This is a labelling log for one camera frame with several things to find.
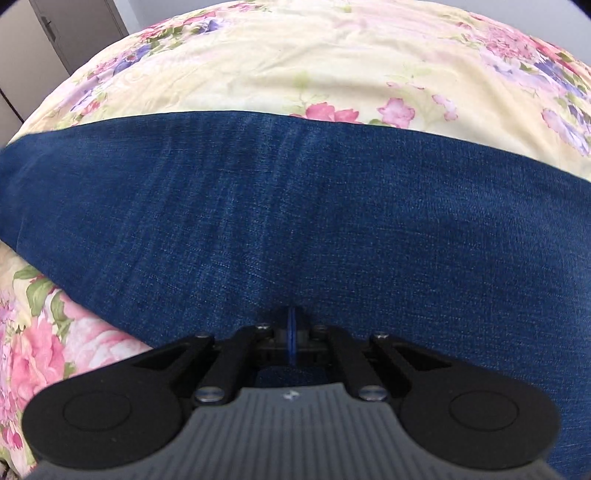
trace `white wall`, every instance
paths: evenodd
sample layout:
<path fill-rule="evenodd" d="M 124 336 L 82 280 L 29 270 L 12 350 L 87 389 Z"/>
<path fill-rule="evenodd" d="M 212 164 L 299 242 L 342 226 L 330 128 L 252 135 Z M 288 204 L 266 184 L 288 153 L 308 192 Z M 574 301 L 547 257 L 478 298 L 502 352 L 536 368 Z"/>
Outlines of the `white wall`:
<path fill-rule="evenodd" d="M 591 65 L 591 19 L 570 0 L 439 0 L 565 48 Z"/>
<path fill-rule="evenodd" d="M 0 148 L 18 132 L 21 121 L 12 113 L 8 104 L 0 97 Z"/>
<path fill-rule="evenodd" d="M 223 0 L 113 0 L 129 33 Z"/>

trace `screw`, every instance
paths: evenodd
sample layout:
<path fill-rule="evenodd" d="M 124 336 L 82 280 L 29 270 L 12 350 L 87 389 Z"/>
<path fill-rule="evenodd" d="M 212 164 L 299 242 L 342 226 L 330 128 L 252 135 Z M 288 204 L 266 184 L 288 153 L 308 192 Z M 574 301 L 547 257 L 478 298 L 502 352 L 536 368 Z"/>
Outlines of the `screw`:
<path fill-rule="evenodd" d="M 379 385 L 365 385 L 359 389 L 359 398 L 365 401 L 383 401 L 386 400 L 388 392 Z"/>
<path fill-rule="evenodd" d="M 202 403 L 214 403 L 223 399 L 226 393 L 220 387 L 201 387 L 195 397 Z"/>

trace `denim cloth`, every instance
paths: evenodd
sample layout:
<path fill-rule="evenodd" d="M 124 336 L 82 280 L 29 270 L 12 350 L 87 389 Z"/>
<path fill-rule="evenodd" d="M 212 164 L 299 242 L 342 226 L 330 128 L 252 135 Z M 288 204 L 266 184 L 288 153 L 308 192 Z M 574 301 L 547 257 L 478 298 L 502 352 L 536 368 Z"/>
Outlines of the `denim cloth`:
<path fill-rule="evenodd" d="M 421 132 L 247 112 L 121 118 L 0 158 L 0 238 L 158 346 L 284 304 L 524 379 L 591 468 L 591 184 Z"/>

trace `green leaf print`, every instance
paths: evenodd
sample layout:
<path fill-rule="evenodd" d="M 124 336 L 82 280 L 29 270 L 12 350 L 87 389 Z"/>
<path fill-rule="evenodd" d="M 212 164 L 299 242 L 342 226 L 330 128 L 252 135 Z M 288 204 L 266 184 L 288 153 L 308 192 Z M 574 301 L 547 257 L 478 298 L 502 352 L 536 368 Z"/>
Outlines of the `green leaf print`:
<path fill-rule="evenodd" d="M 569 57 L 569 56 L 568 56 L 566 53 L 562 53 L 562 52 L 560 52 L 560 53 L 558 53 L 558 56 L 559 56 L 561 59 L 563 59 L 565 62 L 567 62 L 567 63 L 570 63 L 570 62 L 572 62 L 572 61 L 573 61 L 573 59 L 572 59 L 572 58 L 570 58 L 570 57 Z"/>
<path fill-rule="evenodd" d="M 158 40 L 162 40 L 163 38 L 169 37 L 170 35 L 173 34 L 173 28 L 172 27 L 168 27 L 166 30 L 164 30 L 160 35 L 158 35 L 156 38 Z"/>
<path fill-rule="evenodd" d="M 43 305 L 49 292 L 55 285 L 49 278 L 40 278 L 31 283 L 27 288 L 27 300 L 31 307 L 31 315 L 34 317 L 39 316 L 43 309 Z"/>
<path fill-rule="evenodd" d="M 527 66 L 525 63 L 523 63 L 523 62 L 521 62 L 521 65 L 519 66 L 519 69 L 520 69 L 520 70 L 523 70 L 524 72 L 527 72 L 527 73 L 531 73 L 531 72 L 534 72 L 534 71 L 535 71 L 533 68 L 531 68 L 531 67 L 528 67 L 528 66 Z"/>
<path fill-rule="evenodd" d="M 389 127 L 388 124 L 385 124 L 384 122 L 382 122 L 381 120 L 379 120 L 377 118 L 374 118 L 374 119 L 370 120 L 368 122 L 368 125 L 379 125 L 381 127 Z"/>
<path fill-rule="evenodd" d="M 569 109 L 569 106 L 567 105 L 566 101 L 563 98 L 557 98 L 556 102 L 565 110 Z"/>
<path fill-rule="evenodd" d="M 300 72 L 294 77 L 294 87 L 298 90 L 306 90 L 310 84 L 308 72 Z"/>
<path fill-rule="evenodd" d="M 76 366 L 74 362 L 66 362 L 64 364 L 64 380 L 70 378 L 71 375 L 76 373 Z"/>
<path fill-rule="evenodd" d="M 577 104 L 577 98 L 572 94 L 572 92 L 566 92 L 566 98 L 569 99 L 570 103 L 573 105 Z"/>
<path fill-rule="evenodd" d="M 39 270 L 37 270 L 32 265 L 27 265 L 25 268 L 22 268 L 14 274 L 14 280 L 30 280 L 32 278 L 38 277 L 39 275 L 41 275 Z"/>
<path fill-rule="evenodd" d="M 2 427 L 0 425 L 0 434 L 2 434 L 2 431 L 5 429 L 5 427 Z M 3 459 L 8 466 L 12 469 L 12 471 L 16 472 L 17 469 L 14 466 L 14 463 L 12 461 L 12 458 L 10 457 L 10 451 L 6 448 L 6 447 L 2 447 L 0 448 L 0 458 Z"/>
<path fill-rule="evenodd" d="M 306 116 L 306 107 L 304 105 L 297 105 L 291 109 L 290 114 Z"/>
<path fill-rule="evenodd" d="M 51 314 L 53 315 L 53 321 L 57 325 L 57 336 L 61 341 L 64 341 L 65 336 L 68 334 L 68 329 L 72 320 L 69 319 L 64 313 L 64 303 L 60 298 L 61 292 L 56 294 L 51 299 Z"/>
<path fill-rule="evenodd" d="M 564 70 L 562 71 L 562 76 L 566 79 L 567 82 L 569 82 L 571 85 L 576 85 L 574 82 L 574 78 L 572 78 L 568 73 L 566 73 Z"/>
<path fill-rule="evenodd" d="M 27 460 L 27 465 L 35 465 L 35 457 L 33 457 L 33 452 L 31 451 L 31 448 L 29 447 L 29 444 L 27 442 L 25 442 L 23 448 L 25 450 L 25 458 Z"/>

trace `floral fabric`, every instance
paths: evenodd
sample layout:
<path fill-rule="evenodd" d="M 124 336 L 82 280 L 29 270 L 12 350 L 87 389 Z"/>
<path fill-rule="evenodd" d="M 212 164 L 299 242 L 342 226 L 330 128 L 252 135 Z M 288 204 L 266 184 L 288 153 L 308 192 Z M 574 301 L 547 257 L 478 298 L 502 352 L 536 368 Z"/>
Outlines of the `floral fabric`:
<path fill-rule="evenodd" d="M 246 110 L 409 128 L 591 180 L 591 70 L 489 18 L 414 0 L 254 0 L 103 50 L 16 138 L 122 116 Z M 148 346 L 74 304 L 0 242 L 0 458 L 35 465 L 20 420 L 44 387 Z"/>

